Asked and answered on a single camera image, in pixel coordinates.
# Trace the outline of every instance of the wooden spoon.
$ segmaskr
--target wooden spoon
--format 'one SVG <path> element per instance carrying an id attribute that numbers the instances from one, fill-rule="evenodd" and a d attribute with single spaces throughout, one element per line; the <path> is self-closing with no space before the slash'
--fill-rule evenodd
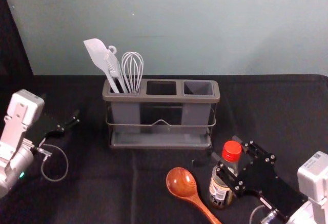
<path id="1" fill-rule="evenodd" d="M 222 224 L 200 200 L 196 181 L 187 169 L 171 169 L 166 176 L 166 186 L 172 195 L 199 208 L 212 224 Z"/>

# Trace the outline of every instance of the white spatula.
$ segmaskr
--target white spatula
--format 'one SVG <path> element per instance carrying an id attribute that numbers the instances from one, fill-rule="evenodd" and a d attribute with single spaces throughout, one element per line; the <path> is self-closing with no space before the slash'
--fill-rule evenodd
<path id="1" fill-rule="evenodd" d="M 101 40 L 99 40 L 97 38 L 85 40 L 85 41 L 83 41 L 83 43 L 85 44 L 85 46 L 88 50 L 88 53 L 89 53 L 93 63 L 95 64 L 95 66 L 100 68 L 105 73 L 113 91 L 115 93 L 119 93 L 119 90 L 114 82 L 113 77 L 111 76 L 111 74 L 108 70 L 108 65 L 105 60 L 105 57 L 107 54 L 106 46 L 103 44 L 103 42 Z"/>

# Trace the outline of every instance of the gray utensil caddy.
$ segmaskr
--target gray utensil caddy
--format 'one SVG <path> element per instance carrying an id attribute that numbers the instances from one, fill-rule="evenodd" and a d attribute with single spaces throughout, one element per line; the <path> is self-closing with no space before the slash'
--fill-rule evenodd
<path id="1" fill-rule="evenodd" d="M 213 80 L 142 79 L 139 92 L 102 97 L 112 148 L 207 149 L 220 100 Z"/>

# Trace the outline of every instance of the black tablecloth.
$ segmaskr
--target black tablecloth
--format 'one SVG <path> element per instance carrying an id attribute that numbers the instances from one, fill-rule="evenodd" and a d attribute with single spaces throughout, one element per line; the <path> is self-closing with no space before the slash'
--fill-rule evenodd
<path id="1" fill-rule="evenodd" d="M 316 151 L 328 152 L 327 79 L 318 75 L 183 76 L 213 79 L 221 100 L 212 141 L 220 152 L 233 135 L 254 140 L 277 156 L 276 172 L 297 189 L 297 169 Z M 11 94 L 25 88 L 47 94 L 44 111 L 67 119 L 81 110 L 81 123 L 64 138 L 49 144 L 64 149 L 69 173 L 59 183 L 40 175 L 37 155 L 26 176 L 0 200 L 0 223 L 208 223 L 191 204 L 176 199 L 165 185 L 167 172 L 185 167 L 194 175 L 199 195 L 208 206 L 213 165 L 193 168 L 192 159 L 205 151 L 113 150 L 108 148 L 103 76 L 37 76 L 25 83 L 0 78 L 0 114 L 6 113 Z M 65 170 L 61 155 L 47 161 L 50 175 Z M 210 210 L 224 223 L 248 223 L 260 202 L 237 199 L 225 210 Z"/>

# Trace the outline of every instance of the whisk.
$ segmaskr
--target whisk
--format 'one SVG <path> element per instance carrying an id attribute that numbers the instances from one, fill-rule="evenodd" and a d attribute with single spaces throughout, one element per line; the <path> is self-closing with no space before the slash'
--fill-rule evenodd
<path id="1" fill-rule="evenodd" d="M 122 56 L 121 69 L 130 93 L 137 93 L 144 72 L 144 60 L 138 52 L 128 51 Z"/>

